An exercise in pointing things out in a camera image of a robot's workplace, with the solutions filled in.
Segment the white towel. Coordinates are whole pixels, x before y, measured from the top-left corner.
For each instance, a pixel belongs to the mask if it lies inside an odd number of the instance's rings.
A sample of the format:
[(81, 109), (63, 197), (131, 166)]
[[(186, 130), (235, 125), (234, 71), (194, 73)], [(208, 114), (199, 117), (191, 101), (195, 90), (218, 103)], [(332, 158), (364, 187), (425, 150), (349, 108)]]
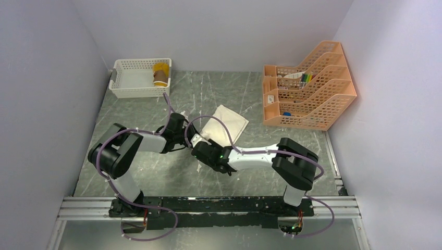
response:
[[(249, 123), (245, 117), (224, 105), (219, 105), (213, 116), (218, 118), (225, 125), (234, 143), (238, 140)], [(213, 140), (220, 146), (231, 145), (228, 134), (223, 125), (213, 118), (211, 118), (203, 127), (201, 135), (205, 139)]]

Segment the yellow brown bear towel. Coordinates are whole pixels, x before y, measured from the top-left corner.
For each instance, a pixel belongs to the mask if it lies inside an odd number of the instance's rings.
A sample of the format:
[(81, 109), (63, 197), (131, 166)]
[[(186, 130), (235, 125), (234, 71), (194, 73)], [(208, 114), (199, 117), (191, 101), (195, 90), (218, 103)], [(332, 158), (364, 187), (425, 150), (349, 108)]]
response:
[(169, 78), (169, 64), (158, 62), (153, 67), (153, 84), (155, 87), (167, 87)]

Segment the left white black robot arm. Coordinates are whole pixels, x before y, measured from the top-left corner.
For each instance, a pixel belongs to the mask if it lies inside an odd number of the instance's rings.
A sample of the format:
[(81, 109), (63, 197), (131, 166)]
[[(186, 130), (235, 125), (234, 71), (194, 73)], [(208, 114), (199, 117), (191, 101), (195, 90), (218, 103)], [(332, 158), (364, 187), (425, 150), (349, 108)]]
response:
[(129, 168), (138, 152), (167, 154), (187, 148), (199, 132), (181, 114), (172, 113), (157, 130), (128, 129), (112, 124), (88, 153), (88, 161), (115, 191), (110, 217), (136, 217), (144, 212), (144, 194)]

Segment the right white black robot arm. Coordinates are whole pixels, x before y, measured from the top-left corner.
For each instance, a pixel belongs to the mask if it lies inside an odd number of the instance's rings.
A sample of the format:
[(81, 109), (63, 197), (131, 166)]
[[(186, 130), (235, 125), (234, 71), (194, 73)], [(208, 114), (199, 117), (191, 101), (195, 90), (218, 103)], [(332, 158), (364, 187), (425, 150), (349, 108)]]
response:
[(301, 201), (312, 189), (317, 169), (323, 170), (315, 153), (287, 137), (266, 147), (241, 148), (220, 146), (196, 135), (190, 145), (192, 156), (216, 172), (231, 175), (246, 169), (274, 170), (287, 183), (281, 209), (288, 216), (301, 209)]

